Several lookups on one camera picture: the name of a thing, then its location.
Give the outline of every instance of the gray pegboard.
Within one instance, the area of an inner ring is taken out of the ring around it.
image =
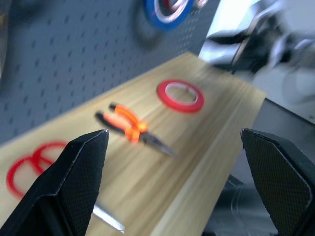
[[[184,52],[198,55],[219,1],[160,32],[142,0],[14,0],[0,144]]]

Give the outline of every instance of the red tape roll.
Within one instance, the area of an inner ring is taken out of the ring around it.
[[[195,100],[191,103],[183,103],[176,101],[174,98],[170,97],[167,93],[167,90],[171,87],[178,87],[187,90],[195,96]],[[166,80],[163,81],[157,87],[157,94],[161,101],[179,112],[185,113],[195,113],[201,110],[205,99],[201,93],[201,91],[193,84],[190,84],[183,80]]]

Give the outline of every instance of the wooden board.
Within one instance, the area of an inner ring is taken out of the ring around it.
[[[166,79],[198,86],[205,97],[202,110],[183,114],[165,107],[156,88]],[[0,147],[0,225],[19,201],[5,186],[12,163],[43,143],[103,129],[94,114],[114,101],[146,120],[178,158],[110,132],[98,201],[124,224],[128,236],[200,235],[242,147],[240,132],[251,127],[263,100],[257,89],[192,54],[167,62]],[[27,189],[36,178],[31,173],[30,167],[21,170],[18,185]],[[120,233],[92,216],[87,235]]]

